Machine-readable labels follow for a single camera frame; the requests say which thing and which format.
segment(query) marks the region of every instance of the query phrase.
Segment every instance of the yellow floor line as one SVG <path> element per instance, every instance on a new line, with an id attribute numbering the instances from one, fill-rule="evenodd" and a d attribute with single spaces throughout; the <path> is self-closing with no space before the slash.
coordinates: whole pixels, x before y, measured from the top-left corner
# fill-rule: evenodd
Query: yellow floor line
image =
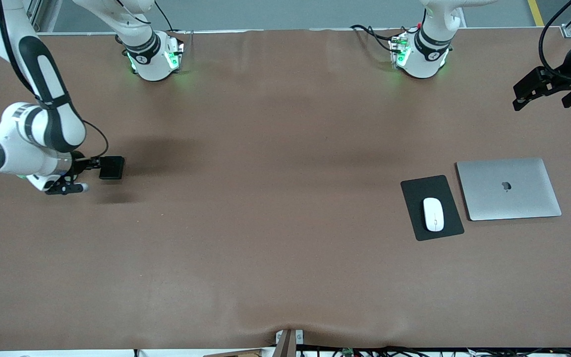
<path id="1" fill-rule="evenodd" d="M 537 0 L 528 0 L 528 6 L 530 6 L 530 12 L 532 12 L 534 24 L 537 26 L 543 26 L 543 18 L 541 18 L 541 12 L 539 12 Z"/>

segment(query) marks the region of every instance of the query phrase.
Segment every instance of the mouse pad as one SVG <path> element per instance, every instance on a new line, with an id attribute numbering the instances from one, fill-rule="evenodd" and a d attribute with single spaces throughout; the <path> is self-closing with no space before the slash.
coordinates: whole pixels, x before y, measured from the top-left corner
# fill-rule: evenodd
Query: mouse pad
<path id="1" fill-rule="evenodd" d="M 455 200 L 453 200 L 453 194 L 446 176 L 417 178 L 415 180 L 402 181 L 400 185 L 405 196 L 406 208 L 411 218 L 415 239 L 426 241 L 464 233 L 464 226 L 462 226 L 462 221 L 459 219 L 457 206 L 455 205 Z M 422 201 L 427 197 L 437 198 L 442 203 L 444 229 L 439 232 L 429 231 L 426 229 L 426 224 L 424 224 Z"/>

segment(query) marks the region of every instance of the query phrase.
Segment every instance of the silver laptop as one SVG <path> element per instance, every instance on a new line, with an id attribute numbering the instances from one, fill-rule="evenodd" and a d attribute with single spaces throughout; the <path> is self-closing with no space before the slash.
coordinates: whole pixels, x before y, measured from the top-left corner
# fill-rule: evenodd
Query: silver laptop
<path id="1" fill-rule="evenodd" d="M 471 221 L 561 215 L 541 158 L 460 161 L 457 172 Z"/>

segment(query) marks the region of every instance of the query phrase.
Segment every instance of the floor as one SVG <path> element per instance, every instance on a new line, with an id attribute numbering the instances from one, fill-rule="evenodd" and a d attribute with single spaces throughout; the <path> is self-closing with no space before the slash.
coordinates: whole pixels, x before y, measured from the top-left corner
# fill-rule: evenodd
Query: floor
<path id="1" fill-rule="evenodd" d="M 548 21 L 564 2 L 538 1 L 542 20 Z M 417 0 L 158 0 L 158 3 L 172 26 L 182 30 L 318 29 L 349 27 L 355 23 L 401 27 L 414 25 L 422 14 Z M 39 23 L 43 32 L 111 31 L 72 0 L 53 0 L 50 7 L 51 15 Z M 467 27 L 535 25 L 528 0 L 499 0 L 487 6 L 467 7 L 464 16 Z M 147 13 L 147 18 L 156 29 L 167 27 L 155 8 Z"/>

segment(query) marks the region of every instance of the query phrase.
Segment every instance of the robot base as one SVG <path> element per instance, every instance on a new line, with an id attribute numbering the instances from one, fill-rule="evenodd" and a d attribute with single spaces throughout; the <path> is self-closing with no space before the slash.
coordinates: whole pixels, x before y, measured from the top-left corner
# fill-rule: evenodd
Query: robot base
<path id="1" fill-rule="evenodd" d="M 184 43 L 177 38 L 169 36 L 163 31 L 156 31 L 156 35 L 161 39 L 160 51 L 151 59 L 148 64 L 142 64 L 133 59 L 129 53 L 127 58 L 131 62 L 131 69 L 134 74 L 140 75 L 147 81 L 161 81 L 171 73 L 177 73 L 181 69 L 182 54 L 184 54 Z"/>
<path id="2" fill-rule="evenodd" d="M 446 50 L 440 58 L 428 61 L 412 44 L 417 36 L 417 29 L 412 28 L 410 32 L 403 32 L 389 40 L 389 46 L 398 53 L 391 52 L 392 63 L 395 68 L 404 70 L 408 75 L 416 78 L 428 78 L 435 75 L 446 62 L 449 50 Z"/>

